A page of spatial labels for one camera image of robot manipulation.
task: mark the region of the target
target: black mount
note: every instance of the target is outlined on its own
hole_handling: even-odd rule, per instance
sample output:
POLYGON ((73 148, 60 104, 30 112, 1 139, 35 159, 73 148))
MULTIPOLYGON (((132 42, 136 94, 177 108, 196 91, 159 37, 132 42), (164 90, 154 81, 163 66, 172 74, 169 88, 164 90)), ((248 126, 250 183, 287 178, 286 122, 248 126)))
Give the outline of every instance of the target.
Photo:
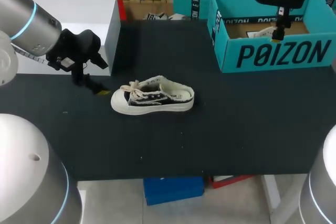
POLYGON ((91 30, 85 30, 75 35, 68 29, 64 29, 57 43, 46 55, 48 65, 56 70, 71 71, 72 81, 77 86, 85 86, 94 94, 107 91, 100 83, 91 80, 89 74, 84 74, 84 63, 90 60, 101 69, 108 67, 107 63, 98 53, 100 38, 91 30))

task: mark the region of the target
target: red object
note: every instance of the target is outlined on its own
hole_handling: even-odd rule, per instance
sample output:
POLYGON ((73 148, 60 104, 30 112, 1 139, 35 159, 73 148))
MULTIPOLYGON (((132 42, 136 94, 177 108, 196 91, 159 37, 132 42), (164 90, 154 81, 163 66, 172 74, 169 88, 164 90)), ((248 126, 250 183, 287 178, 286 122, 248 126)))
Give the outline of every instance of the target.
POLYGON ((118 0, 118 8, 119 8, 120 20, 127 20, 125 7, 124 7, 124 3, 122 2, 122 0, 118 0))
POLYGON ((227 186, 227 185, 236 183, 238 181, 241 181, 241 180, 244 180, 244 179, 247 179, 247 178, 251 178, 253 176, 254 175, 242 175, 242 176, 238 176, 238 177, 234 177, 234 178, 224 179, 224 180, 217 181, 217 182, 214 182, 213 179, 211 177, 209 177, 209 182, 212 185, 212 187, 214 189, 216 189, 216 188, 220 188, 220 187, 223 187, 223 186, 227 186))

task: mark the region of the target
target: blue led ring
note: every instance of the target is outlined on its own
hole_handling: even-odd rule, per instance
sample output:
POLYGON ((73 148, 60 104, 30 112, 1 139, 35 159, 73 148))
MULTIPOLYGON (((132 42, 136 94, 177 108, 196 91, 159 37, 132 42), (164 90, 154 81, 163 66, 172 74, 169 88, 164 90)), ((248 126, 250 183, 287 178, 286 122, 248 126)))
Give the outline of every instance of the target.
POLYGON ((30 19, 28 20, 28 22, 25 24, 25 26, 16 35, 14 35, 13 37, 10 38, 11 40, 19 37, 27 29, 27 27, 30 25, 30 23, 34 19, 34 16, 36 14, 36 10, 37 10, 37 4, 34 2, 34 9, 33 9, 32 15, 30 16, 30 19))
POLYGON ((63 166, 63 168, 64 168, 64 170, 65 170, 65 174, 67 175, 67 191, 66 191, 66 193, 65 193, 65 197, 64 197, 63 204, 62 204, 61 208, 59 209, 59 211, 58 211, 56 217, 55 217, 54 220, 51 222, 51 224, 55 224, 56 221, 59 219, 59 217, 61 216, 61 214, 62 214, 62 212, 63 212, 63 210, 64 210, 64 208, 65 208, 65 204, 67 203, 67 200, 68 200, 68 194, 69 194, 69 176, 68 176, 68 172, 67 172, 67 170, 65 169, 63 163, 62 163, 62 166, 63 166))

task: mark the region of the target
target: metal frame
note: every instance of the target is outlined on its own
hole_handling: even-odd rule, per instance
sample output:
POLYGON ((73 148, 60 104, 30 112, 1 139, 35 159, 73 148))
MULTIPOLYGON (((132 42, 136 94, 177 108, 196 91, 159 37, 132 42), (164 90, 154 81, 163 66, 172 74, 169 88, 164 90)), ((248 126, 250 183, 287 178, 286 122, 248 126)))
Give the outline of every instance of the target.
POLYGON ((295 174, 292 185, 282 199, 274 175, 263 175, 261 177, 271 224, 285 224, 298 209, 301 189, 306 176, 307 174, 295 174))

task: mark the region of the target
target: tiled floor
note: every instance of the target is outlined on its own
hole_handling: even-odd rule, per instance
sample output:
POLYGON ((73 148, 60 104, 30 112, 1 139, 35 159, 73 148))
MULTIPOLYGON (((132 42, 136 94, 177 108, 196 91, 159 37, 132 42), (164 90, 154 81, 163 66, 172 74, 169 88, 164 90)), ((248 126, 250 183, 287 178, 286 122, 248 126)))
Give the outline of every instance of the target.
MULTIPOLYGON (((280 194, 290 177, 280 178, 280 194)), ((147 206, 141 179, 80 182, 87 190, 82 224, 269 224, 266 198, 259 177, 219 188, 202 197, 147 206)), ((289 224, 299 224, 295 215, 289 224)))

